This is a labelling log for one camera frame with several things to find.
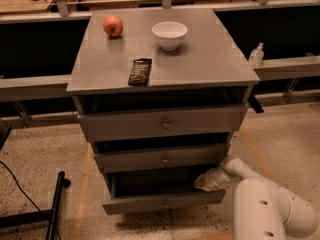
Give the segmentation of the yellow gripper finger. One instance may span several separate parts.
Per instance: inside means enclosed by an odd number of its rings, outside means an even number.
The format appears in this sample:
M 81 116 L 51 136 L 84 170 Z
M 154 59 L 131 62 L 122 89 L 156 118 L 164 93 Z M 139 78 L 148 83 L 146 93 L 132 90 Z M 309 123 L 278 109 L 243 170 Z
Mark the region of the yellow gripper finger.
M 206 175 L 202 174 L 195 180 L 195 182 L 197 182 L 197 183 L 200 182 L 202 184 L 203 182 L 205 182 L 205 180 L 206 180 Z
M 193 187 L 198 189 L 198 190 L 202 190 L 202 191 L 206 191 L 206 192 L 211 192 L 213 191 L 212 187 L 205 185 L 203 182 L 194 182 Z

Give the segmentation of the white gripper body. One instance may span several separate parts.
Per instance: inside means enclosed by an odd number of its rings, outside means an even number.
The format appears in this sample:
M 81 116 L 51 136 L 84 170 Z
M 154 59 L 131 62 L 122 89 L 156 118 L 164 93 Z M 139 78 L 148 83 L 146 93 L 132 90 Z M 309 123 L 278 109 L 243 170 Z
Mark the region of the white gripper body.
M 205 173 L 205 186 L 209 191 L 225 189 L 237 180 L 236 176 L 232 176 L 222 167 L 210 169 Z

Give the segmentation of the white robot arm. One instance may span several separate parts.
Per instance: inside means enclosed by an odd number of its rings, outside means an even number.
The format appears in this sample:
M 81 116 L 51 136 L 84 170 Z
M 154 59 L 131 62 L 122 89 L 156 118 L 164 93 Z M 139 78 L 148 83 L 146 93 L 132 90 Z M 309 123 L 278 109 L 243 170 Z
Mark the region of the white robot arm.
M 303 198 L 228 155 L 201 174 L 196 189 L 216 191 L 239 181 L 233 195 L 233 240 L 287 240 L 311 236 L 318 227 L 314 207 Z

